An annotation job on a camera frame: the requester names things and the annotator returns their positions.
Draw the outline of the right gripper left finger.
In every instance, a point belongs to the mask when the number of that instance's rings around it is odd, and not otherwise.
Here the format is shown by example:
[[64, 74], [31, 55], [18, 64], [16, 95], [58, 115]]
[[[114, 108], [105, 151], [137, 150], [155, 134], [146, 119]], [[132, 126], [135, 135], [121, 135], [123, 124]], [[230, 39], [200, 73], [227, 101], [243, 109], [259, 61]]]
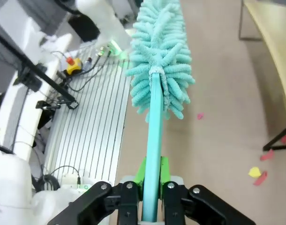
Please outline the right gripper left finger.
[[49, 225], [99, 225], [118, 211], [118, 225], [146, 225], [139, 221], [139, 202], [142, 200], [143, 179], [125, 181], [116, 186], [100, 181], [56, 215]]

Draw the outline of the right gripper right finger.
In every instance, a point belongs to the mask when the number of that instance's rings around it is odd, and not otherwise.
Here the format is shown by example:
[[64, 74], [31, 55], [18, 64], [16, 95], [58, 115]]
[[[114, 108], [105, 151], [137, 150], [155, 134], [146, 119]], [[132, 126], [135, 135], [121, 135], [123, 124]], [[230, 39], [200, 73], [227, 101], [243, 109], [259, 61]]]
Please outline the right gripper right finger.
[[169, 159], [161, 157], [160, 184], [162, 210], [166, 225], [184, 225], [189, 218], [199, 225], [254, 225], [239, 212], [202, 185], [187, 188], [183, 180], [172, 180]]

